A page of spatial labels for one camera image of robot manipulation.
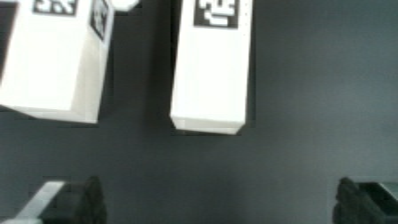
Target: white rectangular box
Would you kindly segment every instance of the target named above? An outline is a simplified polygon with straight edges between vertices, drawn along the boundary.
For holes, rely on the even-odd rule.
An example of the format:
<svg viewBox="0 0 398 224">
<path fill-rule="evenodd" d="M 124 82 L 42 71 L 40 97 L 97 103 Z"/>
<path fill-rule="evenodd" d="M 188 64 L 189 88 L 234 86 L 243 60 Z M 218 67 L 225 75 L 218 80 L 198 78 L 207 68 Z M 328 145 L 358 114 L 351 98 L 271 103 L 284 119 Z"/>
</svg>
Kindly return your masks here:
<svg viewBox="0 0 398 224">
<path fill-rule="evenodd" d="M 22 0 L 0 104 L 37 118 L 95 123 L 113 8 L 108 0 Z"/>
<path fill-rule="evenodd" d="M 180 130 L 244 124 L 252 0 L 182 0 L 170 118 Z"/>
</svg>

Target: black object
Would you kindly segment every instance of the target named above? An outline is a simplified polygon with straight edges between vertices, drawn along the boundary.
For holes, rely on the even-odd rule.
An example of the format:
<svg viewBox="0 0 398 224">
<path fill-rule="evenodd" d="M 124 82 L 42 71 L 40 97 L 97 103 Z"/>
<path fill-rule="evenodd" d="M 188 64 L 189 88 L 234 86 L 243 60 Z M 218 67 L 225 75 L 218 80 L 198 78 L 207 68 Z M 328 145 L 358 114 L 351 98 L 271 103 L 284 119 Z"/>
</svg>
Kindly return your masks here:
<svg viewBox="0 0 398 224">
<path fill-rule="evenodd" d="M 12 29 L 13 14 L 15 3 L 0 2 L 0 74 L 3 70 L 5 49 Z"/>
<path fill-rule="evenodd" d="M 333 224 L 398 224 L 398 200 L 392 183 L 353 183 L 340 179 Z"/>
<path fill-rule="evenodd" d="M 106 207 L 97 177 L 90 177 L 85 184 L 65 184 L 38 219 L 44 224 L 106 223 Z"/>
<path fill-rule="evenodd" d="M 90 177 L 85 183 L 56 181 L 42 185 L 15 218 L 5 223 L 29 223 L 26 220 L 40 220 L 42 224 L 106 224 L 97 177 Z"/>
</svg>

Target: apriltag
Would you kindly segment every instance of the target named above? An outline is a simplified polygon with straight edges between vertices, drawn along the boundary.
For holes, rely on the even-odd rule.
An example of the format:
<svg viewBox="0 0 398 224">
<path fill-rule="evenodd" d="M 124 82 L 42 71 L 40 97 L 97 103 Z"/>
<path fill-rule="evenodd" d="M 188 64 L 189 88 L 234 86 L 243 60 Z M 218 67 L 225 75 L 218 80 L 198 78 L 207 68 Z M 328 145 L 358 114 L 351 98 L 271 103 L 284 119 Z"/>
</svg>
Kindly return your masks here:
<svg viewBox="0 0 398 224">
<path fill-rule="evenodd" d="M 33 0 L 33 12 L 47 15 L 74 16 L 77 0 Z"/>
<path fill-rule="evenodd" d="M 108 24 L 108 3 L 104 0 L 93 0 L 90 10 L 90 27 L 95 31 L 97 37 L 102 40 Z"/>
<path fill-rule="evenodd" d="M 195 0 L 195 26 L 237 28 L 239 0 Z"/>
</svg>

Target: dark surface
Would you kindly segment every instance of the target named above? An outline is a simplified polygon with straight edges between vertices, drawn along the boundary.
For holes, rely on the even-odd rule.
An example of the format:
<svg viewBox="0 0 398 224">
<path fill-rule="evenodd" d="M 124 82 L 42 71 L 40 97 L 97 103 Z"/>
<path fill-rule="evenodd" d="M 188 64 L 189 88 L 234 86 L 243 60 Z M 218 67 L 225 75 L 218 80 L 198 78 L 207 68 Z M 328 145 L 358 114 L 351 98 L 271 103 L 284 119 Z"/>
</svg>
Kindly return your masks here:
<svg viewBox="0 0 398 224">
<path fill-rule="evenodd" d="M 255 1 L 236 137 L 172 130 L 172 4 L 117 16 L 99 125 L 0 113 L 0 215 L 42 180 L 99 175 L 111 224 L 330 224 L 339 178 L 398 180 L 398 1 Z"/>
</svg>

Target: black and white marker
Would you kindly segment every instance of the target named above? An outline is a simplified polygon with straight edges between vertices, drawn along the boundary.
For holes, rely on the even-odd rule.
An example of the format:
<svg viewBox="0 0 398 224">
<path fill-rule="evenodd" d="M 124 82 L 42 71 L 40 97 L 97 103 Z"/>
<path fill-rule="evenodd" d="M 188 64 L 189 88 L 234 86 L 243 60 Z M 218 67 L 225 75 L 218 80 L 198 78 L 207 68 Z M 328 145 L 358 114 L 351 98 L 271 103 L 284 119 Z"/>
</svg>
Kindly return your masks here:
<svg viewBox="0 0 398 224">
<path fill-rule="evenodd" d="M 244 124 L 252 0 L 182 0 L 170 118 L 180 130 Z"/>
</svg>

